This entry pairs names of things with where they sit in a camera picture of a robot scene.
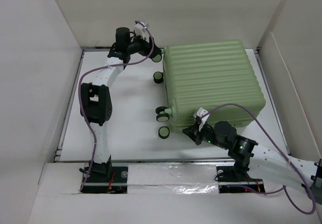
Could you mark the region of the green hard-shell suitcase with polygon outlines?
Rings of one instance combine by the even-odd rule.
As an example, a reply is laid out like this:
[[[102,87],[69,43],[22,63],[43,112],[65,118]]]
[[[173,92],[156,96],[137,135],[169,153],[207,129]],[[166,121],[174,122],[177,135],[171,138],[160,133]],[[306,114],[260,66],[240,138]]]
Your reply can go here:
[[[162,71],[153,74],[156,84],[164,84],[167,104],[156,108],[156,120],[168,122],[181,131],[194,123],[194,113],[211,111],[207,123],[228,121],[246,127],[253,118],[239,105],[258,116],[266,100],[247,52],[240,40],[168,45],[153,56],[162,62]]]

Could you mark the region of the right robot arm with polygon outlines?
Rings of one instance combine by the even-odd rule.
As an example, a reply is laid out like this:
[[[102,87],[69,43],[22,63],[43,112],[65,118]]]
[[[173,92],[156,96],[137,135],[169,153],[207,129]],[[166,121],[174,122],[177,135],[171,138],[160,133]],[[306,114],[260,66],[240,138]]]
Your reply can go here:
[[[299,192],[312,194],[316,202],[321,202],[321,165],[270,150],[256,141],[241,136],[227,121],[214,126],[196,121],[183,129],[196,145],[202,142],[227,150],[235,160],[233,176],[238,180],[246,177],[264,179],[291,187]]]

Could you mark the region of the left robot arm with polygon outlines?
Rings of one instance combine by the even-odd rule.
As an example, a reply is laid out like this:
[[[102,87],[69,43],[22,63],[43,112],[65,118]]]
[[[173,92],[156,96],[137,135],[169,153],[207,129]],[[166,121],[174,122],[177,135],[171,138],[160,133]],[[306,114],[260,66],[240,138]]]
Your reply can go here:
[[[149,34],[148,25],[142,21],[135,23],[134,29],[116,29],[115,42],[111,46],[104,66],[84,73],[78,84],[80,114],[84,118],[94,142],[88,168],[83,170],[85,179],[98,178],[107,182],[113,177],[111,153],[107,141],[107,123],[112,116],[110,89],[117,76],[131,65],[130,58],[139,53],[144,59],[162,58],[162,50]]]

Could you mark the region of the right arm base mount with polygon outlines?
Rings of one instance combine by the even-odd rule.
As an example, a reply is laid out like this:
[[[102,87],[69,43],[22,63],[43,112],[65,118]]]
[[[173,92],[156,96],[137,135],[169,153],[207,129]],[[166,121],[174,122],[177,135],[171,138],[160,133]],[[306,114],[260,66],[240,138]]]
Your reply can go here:
[[[227,193],[265,193],[262,179],[252,179],[248,174],[238,175],[233,166],[217,166],[214,181],[218,182],[219,194]]]

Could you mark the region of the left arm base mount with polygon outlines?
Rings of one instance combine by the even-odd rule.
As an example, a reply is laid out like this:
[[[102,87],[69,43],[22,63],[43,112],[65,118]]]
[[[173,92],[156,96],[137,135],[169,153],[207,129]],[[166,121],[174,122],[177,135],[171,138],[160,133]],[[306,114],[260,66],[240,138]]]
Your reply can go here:
[[[95,172],[95,165],[92,166],[83,187],[80,187],[84,194],[126,194],[127,193],[127,166],[112,166],[108,173]]]

